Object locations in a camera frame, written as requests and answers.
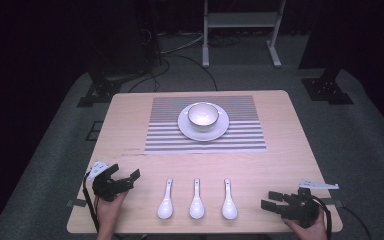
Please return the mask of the person's left hand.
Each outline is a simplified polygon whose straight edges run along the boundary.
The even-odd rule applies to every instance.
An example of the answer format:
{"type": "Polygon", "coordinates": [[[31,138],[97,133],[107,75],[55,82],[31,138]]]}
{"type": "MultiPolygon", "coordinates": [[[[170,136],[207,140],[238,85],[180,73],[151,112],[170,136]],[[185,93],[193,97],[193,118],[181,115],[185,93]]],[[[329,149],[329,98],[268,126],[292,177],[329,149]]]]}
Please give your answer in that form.
{"type": "Polygon", "coordinates": [[[127,197],[127,192],[117,194],[113,201],[95,197],[94,205],[99,223],[99,233],[112,233],[118,221],[120,209],[127,197]]]}

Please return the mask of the person's right hand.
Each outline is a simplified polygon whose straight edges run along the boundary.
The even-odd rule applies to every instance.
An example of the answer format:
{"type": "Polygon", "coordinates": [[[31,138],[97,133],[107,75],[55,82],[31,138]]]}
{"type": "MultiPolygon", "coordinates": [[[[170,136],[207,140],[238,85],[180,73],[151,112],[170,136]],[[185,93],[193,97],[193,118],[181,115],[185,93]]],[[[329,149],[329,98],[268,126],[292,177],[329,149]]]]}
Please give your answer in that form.
{"type": "Polygon", "coordinates": [[[298,240],[328,240],[322,210],[319,211],[315,222],[308,228],[303,228],[290,219],[284,219],[283,222],[292,230],[298,240]]]}

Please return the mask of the white ceramic spoon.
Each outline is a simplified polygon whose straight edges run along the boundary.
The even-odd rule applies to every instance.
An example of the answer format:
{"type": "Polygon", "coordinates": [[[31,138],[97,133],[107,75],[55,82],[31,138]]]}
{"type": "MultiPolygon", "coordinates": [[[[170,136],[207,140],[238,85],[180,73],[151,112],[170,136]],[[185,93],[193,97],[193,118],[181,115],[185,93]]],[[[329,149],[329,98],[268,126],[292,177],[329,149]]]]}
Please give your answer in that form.
{"type": "Polygon", "coordinates": [[[234,220],[237,218],[238,212],[231,194],[231,180],[225,179],[224,184],[225,184],[225,199],[222,206],[222,215],[227,220],[234,220]]]}
{"type": "Polygon", "coordinates": [[[157,211],[160,219],[168,219],[173,214],[173,205],[171,200],[172,182],[173,180],[171,178],[166,181],[164,198],[157,211]]]}
{"type": "Polygon", "coordinates": [[[189,214],[193,219],[201,219],[205,214],[205,208],[200,197],[200,180],[194,180],[194,196],[189,208],[189,214]]]}

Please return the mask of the white bowl with dark rim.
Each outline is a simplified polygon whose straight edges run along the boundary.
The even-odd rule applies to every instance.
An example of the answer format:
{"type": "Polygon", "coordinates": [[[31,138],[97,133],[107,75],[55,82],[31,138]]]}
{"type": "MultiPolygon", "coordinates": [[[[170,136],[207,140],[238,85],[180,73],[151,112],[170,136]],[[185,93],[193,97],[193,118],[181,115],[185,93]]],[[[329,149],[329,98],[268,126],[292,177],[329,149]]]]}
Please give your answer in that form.
{"type": "Polygon", "coordinates": [[[189,108],[187,117],[194,129],[205,132],[215,126],[219,119],[219,112],[214,104],[198,102],[189,108]]]}

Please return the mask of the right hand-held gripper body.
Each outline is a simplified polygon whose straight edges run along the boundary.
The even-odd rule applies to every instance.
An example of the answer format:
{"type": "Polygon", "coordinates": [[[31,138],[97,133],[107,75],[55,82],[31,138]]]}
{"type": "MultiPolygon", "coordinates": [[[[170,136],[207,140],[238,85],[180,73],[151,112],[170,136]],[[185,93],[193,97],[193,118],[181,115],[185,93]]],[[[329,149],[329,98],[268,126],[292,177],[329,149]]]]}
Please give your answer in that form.
{"type": "Polygon", "coordinates": [[[338,184],[315,182],[303,178],[299,183],[296,194],[284,194],[284,202],[287,206],[280,215],[284,219],[297,220],[303,228],[307,228],[318,217],[318,210],[322,208],[326,215],[327,229],[332,228],[331,213],[327,206],[311,193],[311,190],[338,190],[338,184]]]}

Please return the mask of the black stand base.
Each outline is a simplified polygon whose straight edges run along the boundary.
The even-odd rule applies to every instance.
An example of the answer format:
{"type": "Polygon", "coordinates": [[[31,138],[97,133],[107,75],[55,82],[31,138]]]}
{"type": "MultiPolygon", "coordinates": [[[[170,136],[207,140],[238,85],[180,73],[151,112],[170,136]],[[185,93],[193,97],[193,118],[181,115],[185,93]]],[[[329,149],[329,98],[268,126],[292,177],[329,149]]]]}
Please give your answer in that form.
{"type": "Polygon", "coordinates": [[[92,84],[86,95],[80,98],[77,103],[78,107],[92,107],[95,103],[109,103],[121,89],[122,84],[119,80],[109,80],[100,71],[92,71],[89,76],[92,84]]]}
{"type": "Polygon", "coordinates": [[[341,90],[336,78],[340,67],[328,67],[317,78],[303,78],[301,80],[307,94],[312,101],[326,101],[330,105],[351,105],[353,101],[349,95],[341,90]]]}

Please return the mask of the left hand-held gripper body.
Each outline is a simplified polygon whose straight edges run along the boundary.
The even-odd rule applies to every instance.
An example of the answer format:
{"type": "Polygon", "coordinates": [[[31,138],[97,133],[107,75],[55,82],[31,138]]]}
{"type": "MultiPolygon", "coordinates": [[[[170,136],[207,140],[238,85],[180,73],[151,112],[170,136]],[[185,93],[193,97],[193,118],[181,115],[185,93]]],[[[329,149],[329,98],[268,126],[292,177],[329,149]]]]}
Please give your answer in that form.
{"type": "Polygon", "coordinates": [[[114,180],[111,176],[110,179],[106,179],[103,172],[111,166],[102,161],[96,161],[86,177],[87,180],[93,181],[92,190],[94,194],[108,202],[113,201],[117,194],[134,188],[134,182],[129,182],[127,180],[128,177],[114,180]]]}

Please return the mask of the white round plate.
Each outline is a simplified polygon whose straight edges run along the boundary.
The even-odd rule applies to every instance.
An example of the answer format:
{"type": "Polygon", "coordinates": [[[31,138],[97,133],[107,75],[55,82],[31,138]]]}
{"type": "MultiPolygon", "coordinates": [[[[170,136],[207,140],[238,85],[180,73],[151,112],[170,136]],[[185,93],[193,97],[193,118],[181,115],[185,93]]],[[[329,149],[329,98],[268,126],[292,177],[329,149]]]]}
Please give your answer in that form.
{"type": "Polygon", "coordinates": [[[225,110],[214,104],[219,112],[219,119],[212,129],[201,132],[192,127],[187,117],[188,110],[193,104],[185,107],[178,116],[177,124],[181,133],[189,139],[201,142],[213,141],[220,138],[227,131],[230,124],[229,116],[225,110]]]}

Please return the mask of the striped grey placemat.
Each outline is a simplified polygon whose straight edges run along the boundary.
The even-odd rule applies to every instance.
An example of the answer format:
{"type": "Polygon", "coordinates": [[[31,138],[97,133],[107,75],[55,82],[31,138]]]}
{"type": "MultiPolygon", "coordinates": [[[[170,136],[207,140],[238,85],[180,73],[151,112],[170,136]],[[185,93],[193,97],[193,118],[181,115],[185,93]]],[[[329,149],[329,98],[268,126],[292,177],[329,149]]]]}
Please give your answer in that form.
{"type": "Polygon", "coordinates": [[[156,97],[153,100],[145,143],[147,154],[204,154],[265,152],[265,137],[250,95],[156,97]],[[220,106],[228,114],[230,124],[218,139],[201,142],[183,135],[177,120],[180,112],[197,102],[220,106]]]}

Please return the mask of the white metal frame stand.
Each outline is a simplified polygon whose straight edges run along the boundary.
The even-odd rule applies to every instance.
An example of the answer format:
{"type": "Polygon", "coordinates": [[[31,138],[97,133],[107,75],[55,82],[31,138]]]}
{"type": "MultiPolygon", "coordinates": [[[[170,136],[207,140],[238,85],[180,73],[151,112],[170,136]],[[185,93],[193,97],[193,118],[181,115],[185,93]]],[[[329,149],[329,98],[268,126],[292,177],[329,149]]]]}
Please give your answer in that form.
{"type": "Polygon", "coordinates": [[[274,67],[280,68],[282,63],[276,50],[276,40],[285,5],[286,0],[280,0],[276,12],[211,13],[208,11],[208,0],[204,0],[202,66],[210,66],[208,35],[211,29],[271,28],[271,39],[266,42],[266,45],[274,67]]]}

